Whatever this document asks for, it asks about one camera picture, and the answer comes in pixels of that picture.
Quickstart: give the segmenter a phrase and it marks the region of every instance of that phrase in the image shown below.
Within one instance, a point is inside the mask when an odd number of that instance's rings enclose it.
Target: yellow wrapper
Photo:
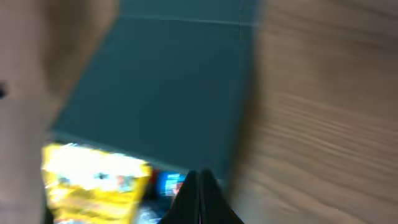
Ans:
[[[151,172],[145,161],[76,144],[43,149],[42,175],[55,223],[129,224]]]

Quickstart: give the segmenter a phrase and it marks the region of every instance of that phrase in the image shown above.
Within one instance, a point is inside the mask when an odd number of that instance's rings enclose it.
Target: black pointed object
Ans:
[[[223,197],[211,171],[202,171],[199,192],[201,224],[244,224]]]
[[[159,224],[199,224],[198,173],[190,171]]]

